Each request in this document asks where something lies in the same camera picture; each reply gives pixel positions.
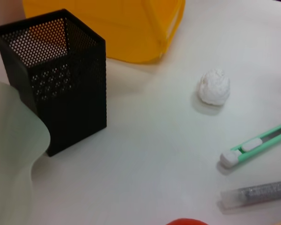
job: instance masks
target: crumpled white ball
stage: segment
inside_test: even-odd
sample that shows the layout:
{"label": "crumpled white ball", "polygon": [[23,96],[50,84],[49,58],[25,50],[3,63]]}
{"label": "crumpled white ball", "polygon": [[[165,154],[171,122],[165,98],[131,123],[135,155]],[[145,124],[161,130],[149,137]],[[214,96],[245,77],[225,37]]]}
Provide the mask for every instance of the crumpled white ball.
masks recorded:
{"label": "crumpled white ball", "polygon": [[211,105],[223,105],[230,95],[230,80],[221,69],[212,69],[204,74],[199,83],[198,95]]}

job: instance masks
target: white table surface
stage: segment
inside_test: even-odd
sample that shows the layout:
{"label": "white table surface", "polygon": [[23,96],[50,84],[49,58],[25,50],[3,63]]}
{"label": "white table surface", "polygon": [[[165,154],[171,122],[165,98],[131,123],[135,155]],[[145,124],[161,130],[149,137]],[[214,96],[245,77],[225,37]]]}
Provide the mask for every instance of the white table surface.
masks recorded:
{"label": "white table surface", "polygon": [[[212,68],[231,80],[220,109],[194,94]],[[222,190],[280,181],[281,144],[234,170],[218,165],[222,151],[281,124],[281,2],[187,0],[160,63],[107,60],[107,111],[106,129],[35,164],[32,225],[281,221],[281,201],[219,203]]]}

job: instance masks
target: black mesh pen holder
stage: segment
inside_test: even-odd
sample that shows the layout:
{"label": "black mesh pen holder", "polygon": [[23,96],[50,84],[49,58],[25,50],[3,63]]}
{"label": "black mesh pen holder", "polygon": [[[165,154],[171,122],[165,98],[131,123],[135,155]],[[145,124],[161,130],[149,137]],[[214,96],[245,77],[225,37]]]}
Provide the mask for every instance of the black mesh pen holder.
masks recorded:
{"label": "black mesh pen holder", "polygon": [[50,131],[49,156],[106,127],[105,40],[67,10],[0,26],[0,52]]}

